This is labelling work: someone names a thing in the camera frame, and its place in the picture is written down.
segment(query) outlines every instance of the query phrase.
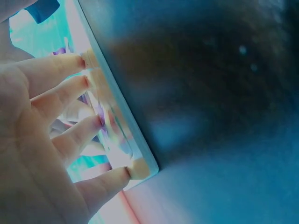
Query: dark background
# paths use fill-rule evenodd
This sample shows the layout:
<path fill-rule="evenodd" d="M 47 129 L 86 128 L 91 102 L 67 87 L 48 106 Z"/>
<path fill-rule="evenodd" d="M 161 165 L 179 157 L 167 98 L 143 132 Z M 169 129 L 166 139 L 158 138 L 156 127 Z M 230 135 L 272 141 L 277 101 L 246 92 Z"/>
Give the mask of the dark background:
<path fill-rule="evenodd" d="M 161 168 L 141 223 L 299 223 L 298 1 L 79 2 Z"/>

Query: hand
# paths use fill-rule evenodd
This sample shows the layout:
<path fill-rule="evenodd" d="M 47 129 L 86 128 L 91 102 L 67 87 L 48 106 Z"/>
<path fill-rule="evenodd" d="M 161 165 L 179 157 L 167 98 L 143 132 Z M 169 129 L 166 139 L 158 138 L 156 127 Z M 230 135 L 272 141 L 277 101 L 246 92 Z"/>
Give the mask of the hand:
<path fill-rule="evenodd" d="M 84 68 L 75 55 L 0 66 L 0 223 L 87 223 L 127 185 L 126 168 L 75 184 L 66 172 L 101 128 L 97 116 L 49 137 L 57 116 L 89 87 L 83 76 L 63 80 Z"/>

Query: skin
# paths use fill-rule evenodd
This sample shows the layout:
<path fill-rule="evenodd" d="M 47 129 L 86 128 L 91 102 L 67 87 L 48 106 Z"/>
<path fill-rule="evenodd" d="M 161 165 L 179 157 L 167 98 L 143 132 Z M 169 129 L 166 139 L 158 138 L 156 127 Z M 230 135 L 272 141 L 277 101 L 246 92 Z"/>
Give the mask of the skin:
<path fill-rule="evenodd" d="M 24 2 L 4 1 L 0 18 Z M 77 55 L 0 65 L 0 223 L 88 223 L 129 182 L 126 168 L 78 183 L 66 172 L 102 127 L 98 116 L 49 136 L 50 125 L 89 88 L 85 76 L 63 81 L 84 68 Z"/>
<path fill-rule="evenodd" d="M 9 33 L 9 19 L 0 23 L 0 64 L 19 62 L 32 58 L 34 57 L 31 54 L 13 45 Z M 69 121 L 79 122 L 91 115 L 94 115 L 93 109 L 83 102 L 76 100 L 63 111 L 62 115 L 59 116 L 59 120 L 65 124 L 69 124 Z M 57 136 L 65 131 L 65 126 L 62 122 L 59 122 L 59 120 L 52 124 L 51 137 Z M 85 156 L 104 154 L 105 150 L 103 146 L 97 142 L 87 144 L 81 153 L 81 155 Z"/>

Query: finger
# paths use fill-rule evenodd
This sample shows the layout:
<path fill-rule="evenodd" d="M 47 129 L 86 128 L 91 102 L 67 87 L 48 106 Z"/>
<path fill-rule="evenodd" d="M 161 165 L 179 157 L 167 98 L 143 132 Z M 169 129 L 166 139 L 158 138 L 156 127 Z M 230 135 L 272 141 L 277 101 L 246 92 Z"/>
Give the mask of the finger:
<path fill-rule="evenodd" d="M 37 0 L 4 0 L 0 7 L 0 22 L 3 22 L 9 16 L 15 14 L 21 9 L 35 3 Z"/>
<path fill-rule="evenodd" d="M 127 186 L 130 175 L 126 168 L 110 170 L 98 177 L 76 183 L 92 217 L 107 201 Z"/>
<path fill-rule="evenodd" d="M 45 124 L 50 125 L 88 87 L 89 83 L 85 76 L 74 76 L 52 90 L 33 98 L 31 104 L 43 117 Z"/>
<path fill-rule="evenodd" d="M 78 158 L 86 144 L 96 136 L 101 127 L 103 125 L 100 118 L 91 116 L 52 139 L 66 166 Z"/>
<path fill-rule="evenodd" d="M 62 115 L 67 121 L 79 122 L 84 118 L 95 115 L 95 112 L 87 104 L 76 100 L 65 109 Z"/>
<path fill-rule="evenodd" d="M 97 156 L 105 154 L 106 152 L 104 150 L 103 145 L 95 141 L 89 142 L 81 152 L 81 155 L 84 156 Z"/>
<path fill-rule="evenodd" d="M 76 54 L 34 58 L 14 63 L 29 81 L 29 96 L 36 97 L 61 83 L 68 76 L 85 68 L 84 60 Z"/>

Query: fingernail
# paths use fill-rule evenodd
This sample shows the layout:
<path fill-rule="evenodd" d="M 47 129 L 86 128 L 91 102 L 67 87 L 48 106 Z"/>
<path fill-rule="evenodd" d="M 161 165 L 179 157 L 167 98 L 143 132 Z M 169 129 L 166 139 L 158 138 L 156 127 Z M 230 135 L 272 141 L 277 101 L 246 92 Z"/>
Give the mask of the fingernail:
<path fill-rule="evenodd" d="M 124 167 L 124 168 L 125 168 L 126 173 L 128 174 L 128 176 L 129 176 L 130 179 L 131 179 L 131 174 L 130 174 L 129 168 L 128 168 L 128 167 Z"/>
<path fill-rule="evenodd" d="M 99 114 L 98 114 L 98 119 L 99 119 L 99 123 L 100 123 L 101 127 L 103 127 L 105 125 L 105 121 Z"/>

